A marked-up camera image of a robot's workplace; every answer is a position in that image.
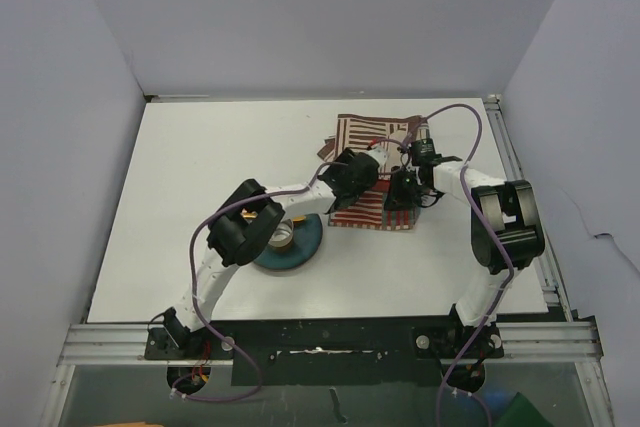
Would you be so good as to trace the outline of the patchwork striped cloth placemat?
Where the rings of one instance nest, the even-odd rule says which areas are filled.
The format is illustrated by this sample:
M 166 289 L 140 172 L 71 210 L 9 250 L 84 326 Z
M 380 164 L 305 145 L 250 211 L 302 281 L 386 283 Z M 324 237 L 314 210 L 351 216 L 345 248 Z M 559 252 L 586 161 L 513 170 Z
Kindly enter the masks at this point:
M 336 196 L 328 224 L 379 231 L 410 230 L 420 207 L 411 178 L 409 145 L 429 137 L 419 116 L 366 117 L 340 114 L 333 140 L 318 156 L 328 164 L 320 176 Z

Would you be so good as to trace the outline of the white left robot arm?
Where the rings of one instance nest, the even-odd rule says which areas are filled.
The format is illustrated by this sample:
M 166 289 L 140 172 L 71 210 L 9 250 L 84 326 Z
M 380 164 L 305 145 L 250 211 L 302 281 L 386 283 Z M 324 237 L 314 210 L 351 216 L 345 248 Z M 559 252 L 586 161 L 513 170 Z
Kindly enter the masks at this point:
M 344 150 L 321 164 L 312 179 L 287 187 L 264 187 L 245 180 L 225 203 L 196 228 L 189 242 L 190 288 L 168 309 L 163 326 L 168 346 L 180 357 L 200 352 L 202 328 L 240 266 L 267 247 L 279 224 L 299 216 L 344 210 L 377 182 L 388 152 L 381 146 L 363 152 Z

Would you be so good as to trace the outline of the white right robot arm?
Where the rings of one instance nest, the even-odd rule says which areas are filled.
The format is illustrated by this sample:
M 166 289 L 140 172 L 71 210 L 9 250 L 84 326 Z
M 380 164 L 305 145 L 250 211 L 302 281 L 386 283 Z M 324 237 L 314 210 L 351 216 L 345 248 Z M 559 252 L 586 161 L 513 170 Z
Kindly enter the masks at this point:
M 445 331 L 448 349 L 469 355 L 481 343 L 478 326 L 495 321 L 497 308 L 519 273 L 545 249 L 533 188 L 471 168 L 456 156 L 436 152 L 432 139 L 416 140 L 402 153 L 408 163 L 391 171 L 384 209 L 426 209 L 426 197 L 450 196 L 470 208 L 471 250 L 478 264 L 453 305 L 459 320 Z

